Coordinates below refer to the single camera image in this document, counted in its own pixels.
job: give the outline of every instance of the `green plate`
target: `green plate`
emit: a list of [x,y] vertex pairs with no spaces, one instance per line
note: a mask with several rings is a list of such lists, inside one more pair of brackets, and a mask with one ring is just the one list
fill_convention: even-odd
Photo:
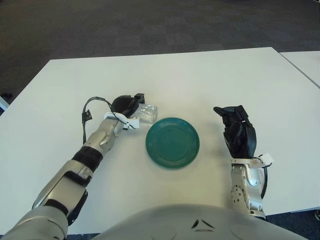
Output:
[[191,163],[198,154],[199,146],[199,136],[194,127],[176,117],[157,121],[145,139],[150,158],[170,169],[182,168]]

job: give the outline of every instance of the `transparent cup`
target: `transparent cup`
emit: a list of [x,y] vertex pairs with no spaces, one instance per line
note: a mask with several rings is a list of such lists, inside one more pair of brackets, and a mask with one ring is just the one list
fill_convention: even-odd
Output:
[[139,117],[143,123],[154,124],[158,117],[158,108],[153,105],[139,103],[138,109],[131,117]]

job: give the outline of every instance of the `robotic hand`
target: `robotic hand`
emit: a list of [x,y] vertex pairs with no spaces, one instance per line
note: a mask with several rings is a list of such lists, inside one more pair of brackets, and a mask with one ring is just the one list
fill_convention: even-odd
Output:
[[222,117],[224,140],[234,159],[253,158],[256,145],[256,131],[249,122],[248,115],[242,105],[214,107],[213,110]]
[[242,105],[214,107],[222,117],[224,140],[233,159],[231,202],[235,210],[265,219],[262,199],[267,189],[267,167],[273,159],[269,154],[254,157],[256,131]]

